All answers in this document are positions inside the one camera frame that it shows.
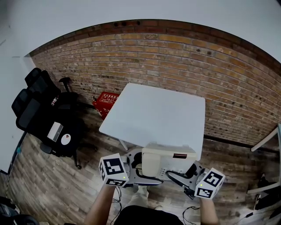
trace white marker cube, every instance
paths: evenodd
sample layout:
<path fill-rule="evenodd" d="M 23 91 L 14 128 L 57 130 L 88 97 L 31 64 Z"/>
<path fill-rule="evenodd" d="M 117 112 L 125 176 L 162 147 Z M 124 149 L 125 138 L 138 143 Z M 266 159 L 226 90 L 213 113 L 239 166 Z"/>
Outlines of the white marker cube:
<path fill-rule="evenodd" d="M 221 188 L 225 175 L 212 168 L 204 178 L 196 185 L 194 196 L 205 199 L 213 199 Z"/>
<path fill-rule="evenodd" d="M 102 181 L 107 185 L 124 187 L 129 181 L 119 153 L 102 157 L 99 170 Z"/>

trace white round object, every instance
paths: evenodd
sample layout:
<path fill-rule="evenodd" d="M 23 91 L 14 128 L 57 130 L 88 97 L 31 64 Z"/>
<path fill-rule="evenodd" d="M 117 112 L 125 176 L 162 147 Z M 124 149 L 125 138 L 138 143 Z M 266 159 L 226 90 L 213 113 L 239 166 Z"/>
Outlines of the white round object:
<path fill-rule="evenodd" d="M 61 138 L 61 143 L 62 143 L 63 145 L 67 145 L 67 144 L 70 142 L 70 139 L 71 139 L 70 134 L 65 134 L 65 135 L 63 135 L 62 138 Z"/>

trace white wall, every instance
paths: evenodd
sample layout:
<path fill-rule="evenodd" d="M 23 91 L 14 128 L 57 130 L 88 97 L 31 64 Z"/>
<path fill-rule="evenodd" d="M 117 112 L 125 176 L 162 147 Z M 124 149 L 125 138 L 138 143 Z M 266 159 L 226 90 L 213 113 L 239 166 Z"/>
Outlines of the white wall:
<path fill-rule="evenodd" d="M 10 0 L 21 55 L 83 27 L 127 19 L 170 19 L 241 37 L 281 62 L 281 7 L 276 0 Z"/>
<path fill-rule="evenodd" d="M 18 57 L 19 48 L 9 28 L 4 0 L 0 1 L 0 43 L 0 170 L 8 172 L 23 134 L 16 127 L 11 105 L 21 89 L 26 88 L 24 77 L 34 65 L 30 58 Z"/>

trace forearm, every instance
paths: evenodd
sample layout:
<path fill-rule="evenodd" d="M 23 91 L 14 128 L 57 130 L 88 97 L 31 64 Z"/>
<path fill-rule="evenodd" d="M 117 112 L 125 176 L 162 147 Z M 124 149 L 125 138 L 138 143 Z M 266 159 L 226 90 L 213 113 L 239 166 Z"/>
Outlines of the forearm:
<path fill-rule="evenodd" d="M 88 212 L 85 225 L 106 225 L 115 187 L 104 185 Z"/>
<path fill-rule="evenodd" d="M 201 224 L 218 225 L 215 204 L 212 200 L 200 198 Z"/>

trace beige pants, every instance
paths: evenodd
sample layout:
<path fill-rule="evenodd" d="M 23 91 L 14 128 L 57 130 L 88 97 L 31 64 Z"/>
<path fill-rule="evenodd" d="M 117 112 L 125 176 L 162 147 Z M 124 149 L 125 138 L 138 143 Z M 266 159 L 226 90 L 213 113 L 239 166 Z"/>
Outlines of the beige pants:
<path fill-rule="evenodd" d="M 137 193 L 132 196 L 131 201 L 126 205 L 127 206 L 141 206 L 148 207 L 148 190 L 147 186 L 139 186 Z"/>

